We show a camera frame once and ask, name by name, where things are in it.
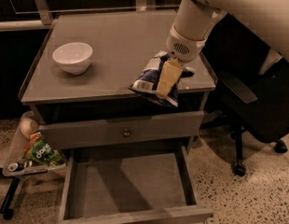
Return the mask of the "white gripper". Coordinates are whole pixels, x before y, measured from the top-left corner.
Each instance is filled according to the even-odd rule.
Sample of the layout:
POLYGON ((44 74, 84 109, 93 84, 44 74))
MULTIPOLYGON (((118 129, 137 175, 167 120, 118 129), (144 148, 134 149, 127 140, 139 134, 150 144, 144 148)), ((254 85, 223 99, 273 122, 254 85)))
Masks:
POLYGON ((183 66, 179 61, 189 63, 195 60, 205 43, 206 35, 204 32, 190 29, 182 33, 177 30, 174 24, 172 25, 166 40, 166 49, 172 58, 161 60, 163 65, 156 89, 158 98, 165 99, 182 75, 183 66))

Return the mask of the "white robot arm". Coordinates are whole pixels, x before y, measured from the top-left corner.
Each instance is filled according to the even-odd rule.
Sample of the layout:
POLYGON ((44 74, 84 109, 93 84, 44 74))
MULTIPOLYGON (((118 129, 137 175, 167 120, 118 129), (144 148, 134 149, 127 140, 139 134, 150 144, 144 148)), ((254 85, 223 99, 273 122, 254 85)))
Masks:
POLYGON ((164 99, 197 58, 214 28, 230 14, 289 62, 289 0, 182 0, 166 41, 171 56, 162 70, 156 96, 164 99))

